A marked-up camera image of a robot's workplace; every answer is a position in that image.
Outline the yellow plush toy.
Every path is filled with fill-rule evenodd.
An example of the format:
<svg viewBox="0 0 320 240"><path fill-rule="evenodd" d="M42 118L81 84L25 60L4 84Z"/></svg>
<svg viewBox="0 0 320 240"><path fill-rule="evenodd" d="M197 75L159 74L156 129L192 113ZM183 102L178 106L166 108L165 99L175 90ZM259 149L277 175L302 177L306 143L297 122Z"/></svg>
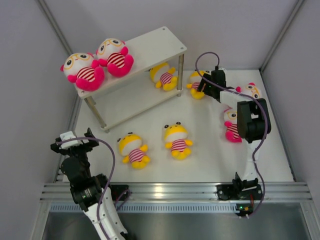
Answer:
<svg viewBox="0 0 320 240"><path fill-rule="evenodd" d="M143 144L142 138L129 132L117 139L117 147L123 164L130 164L133 169L143 169L150 162L147 155L148 145Z"/></svg>
<svg viewBox="0 0 320 240"><path fill-rule="evenodd" d="M178 77L174 75L176 69L170 67L167 62L163 62L149 70L151 81L157 89L162 88L168 92L175 89L178 85Z"/></svg>
<svg viewBox="0 0 320 240"><path fill-rule="evenodd" d="M198 91L198 87L201 83L201 80L202 77L196 70L193 71L188 78L188 83L186 87L189 89L191 96L195 100L201 100L205 96L205 94L202 91Z"/></svg>
<svg viewBox="0 0 320 240"><path fill-rule="evenodd" d="M189 139L187 129L180 121L164 126L163 141L166 149L170 150L171 156L175 160L185 160L191 153L193 141Z"/></svg>

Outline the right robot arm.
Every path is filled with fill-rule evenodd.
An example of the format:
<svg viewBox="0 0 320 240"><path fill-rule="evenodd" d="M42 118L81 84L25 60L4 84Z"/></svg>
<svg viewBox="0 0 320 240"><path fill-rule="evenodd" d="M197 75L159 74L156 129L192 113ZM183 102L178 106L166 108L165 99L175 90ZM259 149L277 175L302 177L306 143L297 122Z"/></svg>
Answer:
<svg viewBox="0 0 320 240"><path fill-rule="evenodd" d="M246 156L240 159L241 168L236 173L242 181L233 186L235 196L246 198L252 192L247 181L261 178L257 170L260 147L271 131L267 102L254 82L227 86L225 72L196 71L201 79L197 91L212 97L226 107L225 137L231 142L244 142Z"/></svg>

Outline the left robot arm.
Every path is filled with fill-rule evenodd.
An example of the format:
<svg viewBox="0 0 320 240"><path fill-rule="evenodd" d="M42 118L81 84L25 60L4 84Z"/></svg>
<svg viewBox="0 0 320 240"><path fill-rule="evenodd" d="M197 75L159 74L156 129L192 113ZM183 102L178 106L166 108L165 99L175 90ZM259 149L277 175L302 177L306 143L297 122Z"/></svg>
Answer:
<svg viewBox="0 0 320 240"><path fill-rule="evenodd" d="M103 173L91 175L87 153L104 144L111 153L112 167L109 177ZM61 133L50 145L55 153L67 156L60 165L67 177L70 193L86 217L94 226L101 240L128 240L129 233L123 226L112 199L113 187L110 185L115 170L116 157L112 147L104 140L96 138L88 128L83 137L72 131Z"/></svg>

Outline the yellow plush toy on shelf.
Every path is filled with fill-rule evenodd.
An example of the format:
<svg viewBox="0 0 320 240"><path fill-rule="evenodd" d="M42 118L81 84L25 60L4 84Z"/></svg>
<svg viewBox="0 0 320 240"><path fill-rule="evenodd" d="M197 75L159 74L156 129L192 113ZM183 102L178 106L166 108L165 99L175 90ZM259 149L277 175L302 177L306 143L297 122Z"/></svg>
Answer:
<svg viewBox="0 0 320 240"><path fill-rule="evenodd" d="M163 62L149 70L151 81L157 89L162 88L168 92L175 89L178 85L178 77L174 75L176 69L170 67L167 62Z"/></svg>

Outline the white two-tier shelf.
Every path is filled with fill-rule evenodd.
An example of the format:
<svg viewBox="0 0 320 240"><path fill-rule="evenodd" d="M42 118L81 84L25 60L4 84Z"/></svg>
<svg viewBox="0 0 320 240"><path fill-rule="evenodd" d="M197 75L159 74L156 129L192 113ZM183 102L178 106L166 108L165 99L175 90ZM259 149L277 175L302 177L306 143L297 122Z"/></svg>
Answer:
<svg viewBox="0 0 320 240"><path fill-rule="evenodd" d="M126 42L134 63L123 77L106 72L107 81L93 92L79 90L82 104L76 131L86 127L108 132L111 128L179 96L183 90L184 54L187 47L166 27L160 27ZM149 70L167 62L175 68L177 87L171 91L156 88Z"/></svg>

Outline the pink plush toy far right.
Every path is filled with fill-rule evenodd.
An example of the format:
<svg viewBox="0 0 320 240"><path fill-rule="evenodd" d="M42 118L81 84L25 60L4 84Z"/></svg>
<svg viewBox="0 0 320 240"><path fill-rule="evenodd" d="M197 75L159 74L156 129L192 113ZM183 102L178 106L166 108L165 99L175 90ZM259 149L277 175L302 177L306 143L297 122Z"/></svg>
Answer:
<svg viewBox="0 0 320 240"><path fill-rule="evenodd" d="M254 82L250 82L246 85L237 86L235 90L238 93L251 96L255 99L260 99L262 97L262 93L260 89L256 86Z"/></svg>

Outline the pink plush toy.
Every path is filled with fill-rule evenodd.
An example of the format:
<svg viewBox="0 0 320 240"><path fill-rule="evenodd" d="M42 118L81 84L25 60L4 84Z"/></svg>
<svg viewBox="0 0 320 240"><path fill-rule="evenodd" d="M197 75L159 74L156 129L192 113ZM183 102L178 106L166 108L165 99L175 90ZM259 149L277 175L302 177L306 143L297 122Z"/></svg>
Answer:
<svg viewBox="0 0 320 240"><path fill-rule="evenodd" d="M260 89L256 86L254 82L250 82L246 85L237 86L235 90L238 93L251 96L255 99L260 99L262 97L262 93Z"/></svg>
<svg viewBox="0 0 320 240"><path fill-rule="evenodd" d="M225 138L231 143L241 143L242 138L238 133L237 126L237 111L231 107L228 107L223 112L223 120L224 126L226 127Z"/></svg>
<svg viewBox="0 0 320 240"><path fill-rule="evenodd" d="M98 90L106 79L99 61L89 52L71 54L61 65L60 71L70 83L87 92Z"/></svg>
<svg viewBox="0 0 320 240"><path fill-rule="evenodd" d="M126 43L117 38L105 39L95 53L100 65L106 67L108 73L115 78L127 75L134 64Z"/></svg>

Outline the pink plush toy near right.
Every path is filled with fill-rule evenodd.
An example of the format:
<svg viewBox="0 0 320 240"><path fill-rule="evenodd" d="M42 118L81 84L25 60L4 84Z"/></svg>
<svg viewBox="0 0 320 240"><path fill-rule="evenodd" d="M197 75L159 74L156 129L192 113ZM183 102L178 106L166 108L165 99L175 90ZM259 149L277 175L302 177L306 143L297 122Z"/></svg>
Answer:
<svg viewBox="0 0 320 240"><path fill-rule="evenodd" d="M223 112L223 120L224 126L226 127L225 138L231 143L241 143L242 138L238 133L237 126L237 111L231 107L228 107Z"/></svg>

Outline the pink plush toy left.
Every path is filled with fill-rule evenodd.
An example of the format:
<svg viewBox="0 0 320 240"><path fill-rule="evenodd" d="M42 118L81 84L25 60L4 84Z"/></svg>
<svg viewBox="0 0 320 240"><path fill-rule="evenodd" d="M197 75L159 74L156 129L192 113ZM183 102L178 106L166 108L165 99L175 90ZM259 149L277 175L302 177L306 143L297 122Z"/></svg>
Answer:
<svg viewBox="0 0 320 240"><path fill-rule="evenodd" d="M71 54L61 65L60 71L70 83L87 92L98 90L106 79L99 61L89 52Z"/></svg>

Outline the black connector with led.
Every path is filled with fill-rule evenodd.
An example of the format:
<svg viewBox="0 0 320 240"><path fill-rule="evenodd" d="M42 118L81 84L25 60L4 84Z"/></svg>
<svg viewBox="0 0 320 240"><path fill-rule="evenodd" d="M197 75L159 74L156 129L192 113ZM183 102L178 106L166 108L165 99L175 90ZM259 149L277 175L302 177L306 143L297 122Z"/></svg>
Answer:
<svg viewBox="0 0 320 240"><path fill-rule="evenodd" d="M239 218L249 218L254 211L254 207L251 204L236 204L236 215Z"/></svg>

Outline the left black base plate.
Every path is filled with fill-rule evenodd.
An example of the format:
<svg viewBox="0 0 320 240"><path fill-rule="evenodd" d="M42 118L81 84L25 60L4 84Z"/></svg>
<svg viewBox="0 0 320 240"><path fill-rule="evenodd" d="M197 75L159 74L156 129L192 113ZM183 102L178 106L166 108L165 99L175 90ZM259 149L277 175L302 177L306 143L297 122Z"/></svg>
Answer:
<svg viewBox="0 0 320 240"><path fill-rule="evenodd" d="M127 184L112 184L110 189L113 201L124 201L130 193L129 186Z"/></svg>

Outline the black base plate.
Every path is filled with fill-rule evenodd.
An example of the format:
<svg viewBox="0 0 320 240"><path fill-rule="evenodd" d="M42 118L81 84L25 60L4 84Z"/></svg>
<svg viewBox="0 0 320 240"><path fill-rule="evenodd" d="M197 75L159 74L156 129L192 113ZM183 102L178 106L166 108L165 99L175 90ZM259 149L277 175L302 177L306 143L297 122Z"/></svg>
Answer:
<svg viewBox="0 0 320 240"><path fill-rule="evenodd" d="M236 188L232 184L220 184L216 187L216 190L218 199L222 201L261 200L263 196L263 191L259 184L245 188Z"/></svg>
<svg viewBox="0 0 320 240"><path fill-rule="evenodd" d="M112 184L110 189L113 201L124 201L130 193L129 186L127 184Z"/></svg>

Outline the aluminium rail frame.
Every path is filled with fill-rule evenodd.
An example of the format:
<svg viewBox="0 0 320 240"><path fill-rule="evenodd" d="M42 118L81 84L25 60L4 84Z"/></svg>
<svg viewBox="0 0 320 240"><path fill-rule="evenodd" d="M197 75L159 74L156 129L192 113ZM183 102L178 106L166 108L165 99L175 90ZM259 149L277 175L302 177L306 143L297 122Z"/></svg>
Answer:
<svg viewBox="0 0 320 240"><path fill-rule="evenodd" d="M116 204L120 213L239 213L259 202L305 203L312 195L303 182L267 182L254 196L224 196L221 183L129 183L129 197Z"/></svg>

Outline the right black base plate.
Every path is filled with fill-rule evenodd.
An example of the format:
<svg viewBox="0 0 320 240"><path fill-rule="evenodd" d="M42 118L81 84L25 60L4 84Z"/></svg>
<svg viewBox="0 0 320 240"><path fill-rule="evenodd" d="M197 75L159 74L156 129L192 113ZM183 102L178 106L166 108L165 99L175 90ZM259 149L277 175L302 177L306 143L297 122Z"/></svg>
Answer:
<svg viewBox="0 0 320 240"><path fill-rule="evenodd" d="M216 187L216 190L218 199L222 201L261 200L263 196L263 191L259 184L245 188L236 188L232 184L220 184Z"/></svg>

